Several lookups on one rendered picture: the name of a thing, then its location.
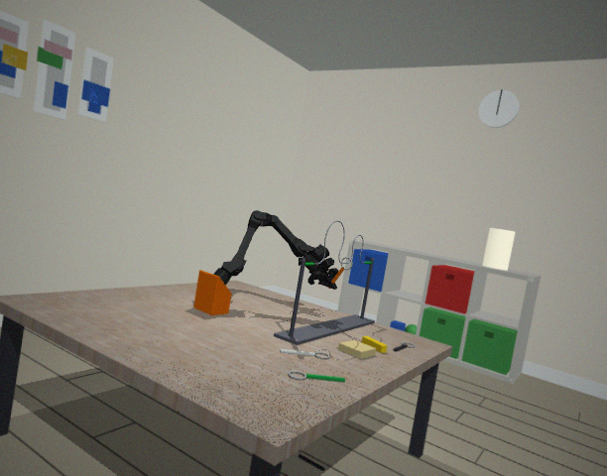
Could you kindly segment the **orange handle with grey loop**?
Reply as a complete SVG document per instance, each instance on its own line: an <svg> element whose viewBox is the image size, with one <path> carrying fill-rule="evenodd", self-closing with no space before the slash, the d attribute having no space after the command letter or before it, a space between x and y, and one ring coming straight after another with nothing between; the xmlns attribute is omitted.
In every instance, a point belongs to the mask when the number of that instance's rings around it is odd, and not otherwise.
<svg viewBox="0 0 607 476"><path fill-rule="evenodd" d="M353 265L352 260L351 260L350 258L348 258L348 257L343 258L343 259L341 260L341 263L342 263L342 261L343 261L344 259L346 259L346 258L347 258L347 259L349 259L349 260L351 261L351 267L350 267L350 268L348 268L348 269L345 269L345 268L343 267L343 265L341 264L341 267L342 267L342 268L339 270L339 272L338 272L338 273L336 274L336 276L333 278L333 280L332 280L332 282L333 282L333 283L335 283L335 282L336 282L336 280L339 278L339 276L342 274L342 272L343 272L344 270L350 270L350 269L352 268L352 265Z"/></svg>

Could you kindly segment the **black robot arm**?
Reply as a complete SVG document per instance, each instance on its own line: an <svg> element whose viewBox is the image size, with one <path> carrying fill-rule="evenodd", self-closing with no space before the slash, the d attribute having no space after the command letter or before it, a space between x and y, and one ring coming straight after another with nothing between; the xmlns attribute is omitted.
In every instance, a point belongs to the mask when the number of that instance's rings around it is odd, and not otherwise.
<svg viewBox="0 0 607 476"><path fill-rule="evenodd" d="M239 247L237 254L233 257L231 262L223 262L221 268L213 274L219 276L223 283L226 284L230 281L232 276L238 276L243 271L244 265L247 260L244 260L244 256L252 240L255 231L259 226L273 226L276 231L288 242L291 250L296 257L299 257L299 265L302 262L302 258L305 258L306 263L313 263L315 261L322 261L324 257L324 246L321 244L316 248L307 245L302 239L297 238L279 219L276 215L271 215L267 212L261 212L255 210L252 212L246 234ZM329 256L329 251L325 248L325 257ZM319 265L316 265L317 269L321 272L322 269L327 269L334 265L334 260L331 258L323 260Z"/></svg>

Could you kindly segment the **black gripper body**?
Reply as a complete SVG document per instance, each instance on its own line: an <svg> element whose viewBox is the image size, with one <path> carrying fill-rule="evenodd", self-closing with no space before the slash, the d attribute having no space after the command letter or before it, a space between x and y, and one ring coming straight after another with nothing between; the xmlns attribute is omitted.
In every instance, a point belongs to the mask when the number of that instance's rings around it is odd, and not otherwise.
<svg viewBox="0 0 607 476"><path fill-rule="evenodd" d="M328 272L327 272L327 269L322 269L322 271L320 272L317 269L316 265L309 266L308 269L309 269L309 273L311 275L309 276L309 278L307 280L311 285L314 285L314 280L320 281L321 278L323 277L323 275L325 275L325 274L329 275L330 273L333 273L333 277L335 277L336 274L339 272L336 268L330 269Z"/></svg>

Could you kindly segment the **green-handled loop tool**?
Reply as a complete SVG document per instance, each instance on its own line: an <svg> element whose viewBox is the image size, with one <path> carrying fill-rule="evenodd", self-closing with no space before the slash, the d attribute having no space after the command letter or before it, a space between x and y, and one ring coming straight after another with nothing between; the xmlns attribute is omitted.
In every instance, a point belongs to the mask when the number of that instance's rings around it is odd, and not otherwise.
<svg viewBox="0 0 607 476"><path fill-rule="evenodd" d="M299 373L304 375L303 378L297 378L294 377L292 375L290 375L291 373ZM345 379L344 378L336 378L336 377L327 377L327 376L317 376L317 375L309 375L309 374L304 374L302 372L299 371L291 371L288 373L289 377L296 379L296 380L304 380L304 379L316 379L316 380L325 380L325 381L334 381L334 382L344 382L345 383Z"/></svg>

